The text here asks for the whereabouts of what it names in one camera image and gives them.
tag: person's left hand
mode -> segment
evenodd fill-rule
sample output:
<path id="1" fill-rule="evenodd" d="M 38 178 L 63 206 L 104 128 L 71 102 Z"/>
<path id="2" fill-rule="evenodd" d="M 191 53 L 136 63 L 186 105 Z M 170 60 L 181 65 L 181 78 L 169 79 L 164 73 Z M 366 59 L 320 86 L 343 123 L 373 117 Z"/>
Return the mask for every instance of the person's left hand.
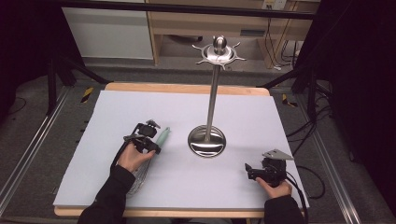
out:
<path id="1" fill-rule="evenodd" d="M 140 165 L 155 155 L 155 150 L 148 153 L 140 153 L 134 146 L 134 143 L 128 144 L 120 155 L 118 165 L 122 166 L 129 172 L 137 170 Z"/>

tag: black sleeve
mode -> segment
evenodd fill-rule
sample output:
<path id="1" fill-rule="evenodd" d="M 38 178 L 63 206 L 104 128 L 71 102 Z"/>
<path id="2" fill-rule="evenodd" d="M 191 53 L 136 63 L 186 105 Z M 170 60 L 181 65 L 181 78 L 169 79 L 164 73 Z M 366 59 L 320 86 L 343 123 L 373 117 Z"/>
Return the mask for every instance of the black sleeve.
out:
<path id="1" fill-rule="evenodd" d="M 304 224 L 304 218 L 297 202 L 288 195 L 265 202 L 264 223 Z"/>
<path id="2" fill-rule="evenodd" d="M 121 166 L 116 166 L 106 183 L 99 190 L 93 204 L 82 212 L 78 224 L 122 223 L 125 195 L 134 181 L 134 175 Z"/>

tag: stand top knob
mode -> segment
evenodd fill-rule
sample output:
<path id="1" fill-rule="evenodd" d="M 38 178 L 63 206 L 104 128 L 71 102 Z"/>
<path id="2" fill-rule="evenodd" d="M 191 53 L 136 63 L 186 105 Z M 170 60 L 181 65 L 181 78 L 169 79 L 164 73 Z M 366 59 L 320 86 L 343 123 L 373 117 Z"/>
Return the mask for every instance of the stand top knob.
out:
<path id="1" fill-rule="evenodd" d="M 213 36 L 213 48 L 216 54 L 223 55 L 226 47 L 227 47 L 227 40 L 223 35 Z"/>

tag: yellow and black tape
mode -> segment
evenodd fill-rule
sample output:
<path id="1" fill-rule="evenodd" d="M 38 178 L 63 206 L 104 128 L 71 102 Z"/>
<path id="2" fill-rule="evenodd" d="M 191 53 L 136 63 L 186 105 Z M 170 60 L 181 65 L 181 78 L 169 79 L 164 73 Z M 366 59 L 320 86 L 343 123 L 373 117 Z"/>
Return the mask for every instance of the yellow and black tape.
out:
<path id="1" fill-rule="evenodd" d="M 288 101 L 288 96 L 286 94 L 282 94 L 282 104 L 290 105 L 290 106 L 293 106 L 293 107 L 297 107 L 298 106 L 297 103 L 289 102 Z"/>
<path id="2" fill-rule="evenodd" d="M 87 103 L 88 98 L 90 98 L 92 91 L 93 91 L 93 87 L 89 87 L 87 88 L 87 90 L 85 90 L 84 95 L 81 98 L 81 103 Z"/>

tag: green object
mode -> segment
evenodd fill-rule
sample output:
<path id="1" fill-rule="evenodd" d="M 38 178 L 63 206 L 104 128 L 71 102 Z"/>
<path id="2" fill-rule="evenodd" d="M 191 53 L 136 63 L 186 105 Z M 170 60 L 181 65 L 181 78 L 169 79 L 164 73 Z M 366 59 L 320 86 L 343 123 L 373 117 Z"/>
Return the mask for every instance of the green object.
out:
<path id="1" fill-rule="evenodd" d="M 160 136 L 157 139 L 156 144 L 159 147 L 163 147 L 163 143 L 166 141 L 166 138 L 168 138 L 168 134 L 171 132 L 171 129 L 169 127 L 166 127 L 165 130 L 160 134 Z"/>

